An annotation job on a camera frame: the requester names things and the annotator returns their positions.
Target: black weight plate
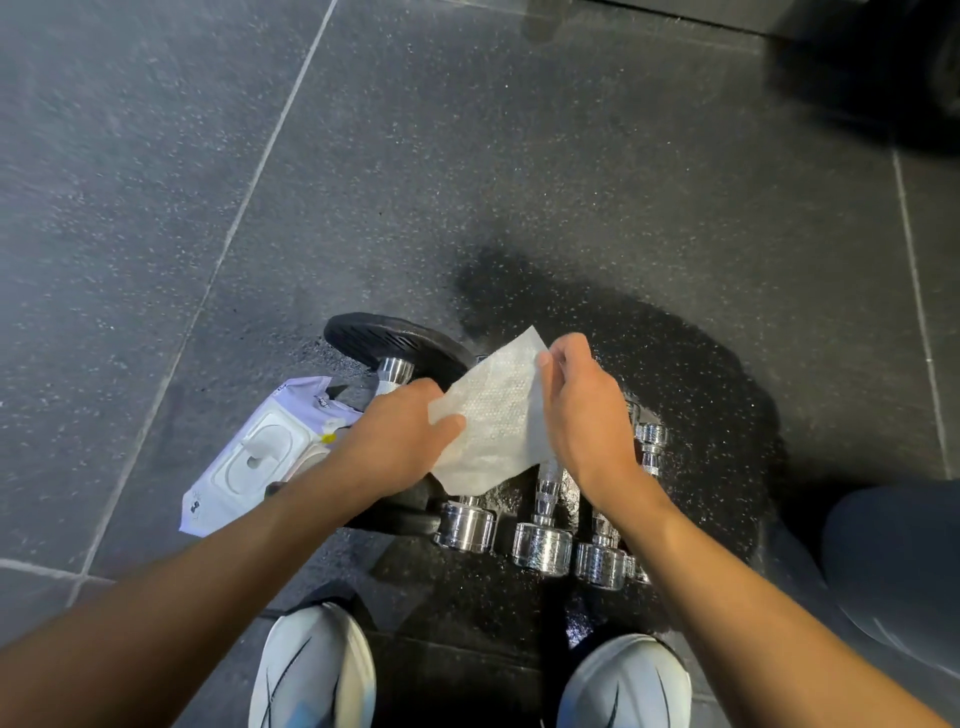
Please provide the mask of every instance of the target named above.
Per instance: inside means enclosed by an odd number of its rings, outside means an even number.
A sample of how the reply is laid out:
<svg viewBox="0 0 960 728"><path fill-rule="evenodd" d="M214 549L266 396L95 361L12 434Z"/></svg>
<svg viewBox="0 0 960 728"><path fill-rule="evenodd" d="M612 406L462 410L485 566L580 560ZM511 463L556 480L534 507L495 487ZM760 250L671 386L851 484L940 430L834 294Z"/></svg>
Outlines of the black weight plate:
<svg viewBox="0 0 960 728"><path fill-rule="evenodd" d="M406 359L414 365L414 376L429 376L444 390L466 374L475 360L465 347L439 331L373 313L331 317L324 339L371 369L390 356Z"/></svg>

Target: tissue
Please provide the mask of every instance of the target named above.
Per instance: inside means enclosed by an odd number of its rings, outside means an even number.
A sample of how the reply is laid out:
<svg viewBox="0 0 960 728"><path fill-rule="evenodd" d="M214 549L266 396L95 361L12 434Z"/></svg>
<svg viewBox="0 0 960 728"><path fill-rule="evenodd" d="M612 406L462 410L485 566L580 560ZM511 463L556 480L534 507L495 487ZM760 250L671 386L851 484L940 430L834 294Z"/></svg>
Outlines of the tissue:
<svg viewBox="0 0 960 728"><path fill-rule="evenodd" d="M452 414L467 418L433 468L450 495L480 496L553 454L537 369L537 354L545 351L530 327L430 402L431 423Z"/></svg>

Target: person's left arm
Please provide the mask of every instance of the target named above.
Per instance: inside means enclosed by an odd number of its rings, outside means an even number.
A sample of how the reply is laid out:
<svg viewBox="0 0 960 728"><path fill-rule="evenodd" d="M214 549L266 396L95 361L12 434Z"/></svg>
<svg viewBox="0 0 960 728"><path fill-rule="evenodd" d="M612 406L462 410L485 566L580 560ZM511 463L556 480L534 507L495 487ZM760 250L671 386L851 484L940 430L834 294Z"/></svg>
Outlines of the person's left arm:
<svg viewBox="0 0 960 728"><path fill-rule="evenodd" d="M170 725L334 529L417 482L463 429L429 379L377 397L324 462L182 553L0 651L0 726Z"/></svg>

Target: shoe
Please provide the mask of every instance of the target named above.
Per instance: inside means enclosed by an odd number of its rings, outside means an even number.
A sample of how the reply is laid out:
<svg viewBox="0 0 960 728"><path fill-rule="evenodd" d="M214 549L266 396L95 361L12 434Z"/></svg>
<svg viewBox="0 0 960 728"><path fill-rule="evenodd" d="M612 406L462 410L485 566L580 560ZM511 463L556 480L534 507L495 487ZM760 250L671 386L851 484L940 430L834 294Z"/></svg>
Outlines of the shoe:
<svg viewBox="0 0 960 728"><path fill-rule="evenodd" d="M360 625L327 602L279 618L253 682L249 728L370 728L376 674Z"/></svg>
<svg viewBox="0 0 960 728"><path fill-rule="evenodd" d="M560 699L557 728L688 728L693 689L680 659L649 635L601 644Z"/></svg>

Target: hand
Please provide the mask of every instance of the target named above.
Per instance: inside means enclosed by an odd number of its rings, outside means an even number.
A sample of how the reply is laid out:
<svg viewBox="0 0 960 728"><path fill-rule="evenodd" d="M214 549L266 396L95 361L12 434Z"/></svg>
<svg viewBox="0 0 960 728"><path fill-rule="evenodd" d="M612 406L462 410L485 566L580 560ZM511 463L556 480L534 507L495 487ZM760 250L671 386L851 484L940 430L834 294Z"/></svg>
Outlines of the hand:
<svg viewBox="0 0 960 728"><path fill-rule="evenodd" d="M590 503L609 516L618 495L646 475L636 463L620 387L597 364L582 333L557 339L537 365L550 445Z"/></svg>
<svg viewBox="0 0 960 728"><path fill-rule="evenodd" d="M409 488L430 472L467 425L463 415L430 424L426 405L442 395L433 379L417 379L374 397L324 462L343 466L371 489L374 499Z"/></svg>

